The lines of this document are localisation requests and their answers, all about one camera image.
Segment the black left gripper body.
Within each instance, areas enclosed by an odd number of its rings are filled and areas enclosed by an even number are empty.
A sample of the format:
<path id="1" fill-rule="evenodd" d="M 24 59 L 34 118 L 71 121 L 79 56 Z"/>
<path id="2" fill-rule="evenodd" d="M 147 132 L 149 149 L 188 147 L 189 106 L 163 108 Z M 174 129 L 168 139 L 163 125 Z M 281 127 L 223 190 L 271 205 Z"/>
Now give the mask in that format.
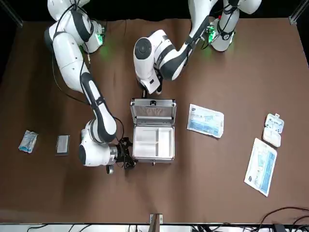
<path id="1" fill-rule="evenodd" d="M 147 96 L 148 96 L 147 88 L 142 83 L 140 83 L 140 82 L 138 82 L 138 85 L 139 85 L 140 89 L 142 90 L 141 98 L 147 98 Z"/>

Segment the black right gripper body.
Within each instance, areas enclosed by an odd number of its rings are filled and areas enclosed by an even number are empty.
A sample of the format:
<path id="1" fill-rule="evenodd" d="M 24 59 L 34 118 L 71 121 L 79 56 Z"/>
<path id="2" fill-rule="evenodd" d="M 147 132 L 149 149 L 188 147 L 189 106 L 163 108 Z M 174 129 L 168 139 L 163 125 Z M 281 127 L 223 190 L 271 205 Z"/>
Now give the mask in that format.
<path id="1" fill-rule="evenodd" d="M 129 161 L 129 149 L 127 144 L 117 144 L 117 158 L 116 162 Z"/>

